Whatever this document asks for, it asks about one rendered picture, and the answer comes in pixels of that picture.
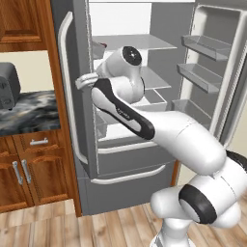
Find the clear fridge crisper drawer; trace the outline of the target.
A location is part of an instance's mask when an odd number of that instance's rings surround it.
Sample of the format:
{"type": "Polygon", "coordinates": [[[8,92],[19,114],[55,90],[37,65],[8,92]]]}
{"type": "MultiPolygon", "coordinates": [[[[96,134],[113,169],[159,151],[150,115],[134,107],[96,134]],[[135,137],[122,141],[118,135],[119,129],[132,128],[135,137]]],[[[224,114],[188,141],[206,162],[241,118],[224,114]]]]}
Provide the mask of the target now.
{"type": "Polygon", "coordinates": [[[149,112],[162,112],[166,110],[167,101],[154,89],[145,91],[142,99],[132,104],[133,107],[149,112]]]}

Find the small glass fridge shelf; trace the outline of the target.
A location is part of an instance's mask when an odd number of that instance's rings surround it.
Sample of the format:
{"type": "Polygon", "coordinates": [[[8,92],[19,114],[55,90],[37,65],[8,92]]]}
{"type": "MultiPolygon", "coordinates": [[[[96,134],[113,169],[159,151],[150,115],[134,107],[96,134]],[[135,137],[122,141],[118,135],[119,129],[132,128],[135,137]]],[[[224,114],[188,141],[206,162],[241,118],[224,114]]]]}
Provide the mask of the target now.
{"type": "Polygon", "coordinates": [[[141,67],[141,76],[146,89],[170,88],[170,85],[149,67],[141,67]]]}

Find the large grey freezer drawer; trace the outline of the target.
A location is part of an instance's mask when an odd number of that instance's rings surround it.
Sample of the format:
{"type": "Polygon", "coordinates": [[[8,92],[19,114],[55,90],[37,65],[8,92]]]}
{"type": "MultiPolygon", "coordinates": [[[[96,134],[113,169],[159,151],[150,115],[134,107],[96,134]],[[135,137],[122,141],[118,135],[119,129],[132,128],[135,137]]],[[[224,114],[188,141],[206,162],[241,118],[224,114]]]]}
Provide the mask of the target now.
{"type": "Polygon", "coordinates": [[[94,184],[88,178],[78,178],[82,214],[94,215],[148,203],[154,192],[170,186],[173,170],[174,162],[169,162],[155,176],[109,185],[94,184]]]}

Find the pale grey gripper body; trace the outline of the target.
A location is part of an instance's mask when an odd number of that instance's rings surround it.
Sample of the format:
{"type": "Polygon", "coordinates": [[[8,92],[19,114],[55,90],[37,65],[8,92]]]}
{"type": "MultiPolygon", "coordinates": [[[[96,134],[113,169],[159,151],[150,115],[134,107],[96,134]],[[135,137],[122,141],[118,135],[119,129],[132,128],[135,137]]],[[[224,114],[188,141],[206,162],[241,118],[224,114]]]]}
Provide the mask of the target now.
{"type": "Polygon", "coordinates": [[[78,90],[84,90],[85,87],[94,85],[98,79],[96,72],[81,75],[75,80],[75,86],[78,90]]]}

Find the tall wooden side panel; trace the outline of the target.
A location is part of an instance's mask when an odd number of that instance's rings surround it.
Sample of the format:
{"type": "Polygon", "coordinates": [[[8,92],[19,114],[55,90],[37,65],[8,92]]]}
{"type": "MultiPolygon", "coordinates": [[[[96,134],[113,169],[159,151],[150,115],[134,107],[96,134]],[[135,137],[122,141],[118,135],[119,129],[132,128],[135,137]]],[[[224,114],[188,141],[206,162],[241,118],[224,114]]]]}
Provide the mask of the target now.
{"type": "Polygon", "coordinates": [[[77,177],[73,158],[72,145],[69,133],[69,118],[67,113],[66,99],[64,93],[62,71],[60,66],[60,57],[56,35],[54,31],[53,14],[51,8],[51,0],[41,0],[41,9],[44,11],[45,17],[42,19],[42,29],[45,45],[48,52],[54,91],[57,102],[60,126],[63,135],[63,143],[65,145],[65,154],[67,159],[66,177],[69,187],[69,197],[73,199],[75,215],[80,217],[82,209],[79,198],[77,177]]]}

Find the narrow wooden drawer front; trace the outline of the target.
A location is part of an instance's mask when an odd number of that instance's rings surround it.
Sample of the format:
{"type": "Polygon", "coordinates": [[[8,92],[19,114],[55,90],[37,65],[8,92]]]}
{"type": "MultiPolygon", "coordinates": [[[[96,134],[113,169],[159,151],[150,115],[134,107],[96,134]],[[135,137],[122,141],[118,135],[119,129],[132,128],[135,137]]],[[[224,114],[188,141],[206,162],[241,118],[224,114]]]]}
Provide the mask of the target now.
{"type": "Polygon", "coordinates": [[[0,156],[17,154],[12,136],[0,136],[0,156]]]}

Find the grey fridge door with bins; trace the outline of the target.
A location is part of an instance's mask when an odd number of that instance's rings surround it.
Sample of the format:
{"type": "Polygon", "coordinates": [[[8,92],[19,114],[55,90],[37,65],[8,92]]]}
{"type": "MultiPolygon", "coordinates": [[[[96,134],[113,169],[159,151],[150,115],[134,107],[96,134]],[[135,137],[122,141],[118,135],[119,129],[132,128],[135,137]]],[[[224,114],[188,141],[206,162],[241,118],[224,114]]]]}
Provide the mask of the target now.
{"type": "Polygon", "coordinates": [[[232,46],[227,61],[214,61],[187,47],[182,64],[198,64],[222,77],[208,94],[181,76],[178,99],[190,99],[211,117],[208,129],[228,147],[247,100],[247,0],[196,0],[190,36],[207,36],[232,46]]]}

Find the large glass fridge shelf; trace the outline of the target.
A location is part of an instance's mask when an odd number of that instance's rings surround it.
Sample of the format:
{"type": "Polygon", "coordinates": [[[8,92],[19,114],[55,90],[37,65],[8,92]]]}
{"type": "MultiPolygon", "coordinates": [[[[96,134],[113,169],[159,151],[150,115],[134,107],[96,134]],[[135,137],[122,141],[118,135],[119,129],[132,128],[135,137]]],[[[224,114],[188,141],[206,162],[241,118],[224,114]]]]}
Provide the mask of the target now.
{"type": "Polygon", "coordinates": [[[122,46],[133,46],[139,50],[176,49],[176,47],[150,34],[93,36],[93,41],[105,43],[107,51],[114,51],[122,46]]]}

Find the small grey freezer drawer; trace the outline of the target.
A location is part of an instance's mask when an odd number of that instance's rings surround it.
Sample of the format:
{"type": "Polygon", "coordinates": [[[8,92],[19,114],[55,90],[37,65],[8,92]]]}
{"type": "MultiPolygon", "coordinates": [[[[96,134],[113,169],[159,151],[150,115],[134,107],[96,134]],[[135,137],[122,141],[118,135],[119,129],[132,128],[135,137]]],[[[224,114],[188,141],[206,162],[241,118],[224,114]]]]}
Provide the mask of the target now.
{"type": "Polygon", "coordinates": [[[170,153],[159,146],[109,154],[97,153],[97,158],[100,175],[130,172],[175,160],[170,153]]]}

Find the wooden base cupboard door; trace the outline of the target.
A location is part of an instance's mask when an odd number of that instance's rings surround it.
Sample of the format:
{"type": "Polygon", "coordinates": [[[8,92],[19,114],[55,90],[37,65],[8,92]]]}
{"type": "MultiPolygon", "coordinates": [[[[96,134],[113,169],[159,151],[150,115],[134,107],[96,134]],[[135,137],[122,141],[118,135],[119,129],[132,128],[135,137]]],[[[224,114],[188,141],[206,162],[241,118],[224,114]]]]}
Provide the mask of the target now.
{"type": "Polygon", "coordinates": [[[46,151],[23,152],[31,183],[28,184],[36,206],[63,201],[69,198],[66,177],[66,158],[63,148],[46,151]]]}
{"type": "Polygon", "coordinates": [[[16,154],[0,156],[0,213],[23,209],[34,205],[25,175],[16,154]],[[23,184],[17,181],[13,161],[17,161],[18,169],[23,177],[23,184]]]}

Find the wooden wall cupboard door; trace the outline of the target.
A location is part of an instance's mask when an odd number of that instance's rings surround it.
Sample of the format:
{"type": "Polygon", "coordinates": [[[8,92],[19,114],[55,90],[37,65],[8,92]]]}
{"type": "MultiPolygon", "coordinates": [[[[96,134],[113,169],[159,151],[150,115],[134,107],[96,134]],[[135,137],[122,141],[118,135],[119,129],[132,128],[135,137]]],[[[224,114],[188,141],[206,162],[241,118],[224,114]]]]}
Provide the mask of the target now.
{"type": "Polygon", "coordinates": [[[0,52],[45,50],[45,0],[0,0],[0,52]]]}

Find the grey toaster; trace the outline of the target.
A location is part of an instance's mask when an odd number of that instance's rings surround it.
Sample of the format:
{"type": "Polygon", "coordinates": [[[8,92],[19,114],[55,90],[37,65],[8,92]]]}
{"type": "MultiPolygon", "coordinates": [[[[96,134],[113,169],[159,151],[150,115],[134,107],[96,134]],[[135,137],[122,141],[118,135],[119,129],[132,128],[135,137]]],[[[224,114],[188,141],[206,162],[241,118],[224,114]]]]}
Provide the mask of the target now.
{"type": "Polygon", "coordinates": [[[0,62],[0,109],[12,110],[18,101],[20,90],[14,64],[0,62]]]}

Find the grey fridge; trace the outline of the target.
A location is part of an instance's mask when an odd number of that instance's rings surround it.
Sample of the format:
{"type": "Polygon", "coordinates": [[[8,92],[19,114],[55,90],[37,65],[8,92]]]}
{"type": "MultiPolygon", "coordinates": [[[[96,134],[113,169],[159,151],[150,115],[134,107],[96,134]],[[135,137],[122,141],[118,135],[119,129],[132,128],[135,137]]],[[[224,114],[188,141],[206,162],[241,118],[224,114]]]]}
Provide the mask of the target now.
{"type": "MultiPolygon", "coordinates": [[[[186,52],[186,48],[181,43],[181,37],[190,33],[195,1],[140,3],[137,0],[88,0],[93,55],[91,73],[96,72],[101,63],[116,51],[107,51],[101,43],[93,41],[93,36],[153,35],[174,45],[176,49],[136,49],[142,57],[141,67],[149,67],[170,85],[170,88],[154,90],[167,101],[165,111],[174,111],[172,101],[179,98],[181,86],[181,75],[178,73],[177,65],[184,62],[186,52]]],[[[101,148],[151,142],[130,132],[125,126],[95,106],[94,117],[96,154],[97,149],[101,148]]],[[[98,159],[96,166],[96,178],[108,179],[152,171],[161,165],[110,175],[99,174],[98,159]]]]}

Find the clear fridge door bin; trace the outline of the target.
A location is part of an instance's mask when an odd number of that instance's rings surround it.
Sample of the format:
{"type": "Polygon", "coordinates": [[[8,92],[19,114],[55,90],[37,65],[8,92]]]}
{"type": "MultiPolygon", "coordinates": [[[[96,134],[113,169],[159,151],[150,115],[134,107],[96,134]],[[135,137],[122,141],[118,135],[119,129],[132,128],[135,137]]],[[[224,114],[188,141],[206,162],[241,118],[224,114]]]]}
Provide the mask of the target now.
{"type": "Polygon", "coordinates": [[[178,64],[178,73],[208,94],[219,92],[222,77],[198,64],[178,64]]]}
{"type": "Polygon", "coordinates": [[[207,36],[190,36],[181,37],[183,46],[203,54],[214,61],[227,61],[232,46],[226,42],[219,41],[207,36]]]}
{"type": "Polygon", "coordinates": [[[195,119],[206,129],[210,128],[211,117],[190,99],[176,99],[172,101],[172,109],[180,111],[195,119]]]}

